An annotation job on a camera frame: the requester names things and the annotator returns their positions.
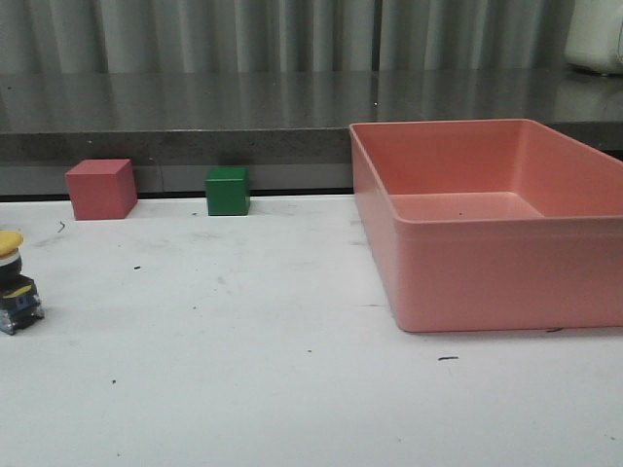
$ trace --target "plastic container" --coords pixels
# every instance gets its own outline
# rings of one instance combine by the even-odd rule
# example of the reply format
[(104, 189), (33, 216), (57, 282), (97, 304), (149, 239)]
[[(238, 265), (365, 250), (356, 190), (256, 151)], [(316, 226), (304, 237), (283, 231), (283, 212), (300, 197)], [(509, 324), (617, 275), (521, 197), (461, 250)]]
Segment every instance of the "plastic container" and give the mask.
[(410, 332), (623, 325), (623, 163), (528, 120), (355, 124), (354, 190)]

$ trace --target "corrugated wall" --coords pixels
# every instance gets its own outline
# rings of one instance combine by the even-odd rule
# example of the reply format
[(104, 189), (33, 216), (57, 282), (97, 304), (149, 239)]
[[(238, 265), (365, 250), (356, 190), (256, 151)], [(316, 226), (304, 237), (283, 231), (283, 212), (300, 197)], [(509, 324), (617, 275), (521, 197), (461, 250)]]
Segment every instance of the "corrugated wall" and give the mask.
[(0, 0), (0, 73), (563, 66), (572, 0)]

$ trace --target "white table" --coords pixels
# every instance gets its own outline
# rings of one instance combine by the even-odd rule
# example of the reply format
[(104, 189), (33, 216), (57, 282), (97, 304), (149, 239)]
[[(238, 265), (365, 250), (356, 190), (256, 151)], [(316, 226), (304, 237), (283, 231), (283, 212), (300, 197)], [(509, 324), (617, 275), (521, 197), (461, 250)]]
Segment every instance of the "white table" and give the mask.
[(1, 466), (623, 464), (623, 329), (406, 334), (350, 196), (0, 228), (47, 312), (0, 335)]

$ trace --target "red cube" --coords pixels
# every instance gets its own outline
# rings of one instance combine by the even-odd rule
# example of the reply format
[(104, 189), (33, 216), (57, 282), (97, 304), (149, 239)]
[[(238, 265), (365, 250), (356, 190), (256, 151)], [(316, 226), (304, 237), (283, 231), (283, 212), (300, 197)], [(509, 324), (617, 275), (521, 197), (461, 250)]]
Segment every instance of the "red cube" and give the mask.
[(79, 221), (124, 219), (137, 202), (130, 159), (85, 160), (65, 180)]

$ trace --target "gray countertop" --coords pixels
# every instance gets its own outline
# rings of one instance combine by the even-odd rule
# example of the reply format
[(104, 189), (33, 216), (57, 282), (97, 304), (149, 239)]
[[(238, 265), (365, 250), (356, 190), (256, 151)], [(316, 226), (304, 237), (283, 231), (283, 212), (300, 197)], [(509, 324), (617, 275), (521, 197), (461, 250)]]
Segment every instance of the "gray countertop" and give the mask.
[(623, 150), (623, 79), (573, 70), (0, 75), (0, 196), (65, 193), (82, 159), (131, 158), (142, 193), (216, 164), (256, 190), (348, 188), (355, 122), (529, 118)]

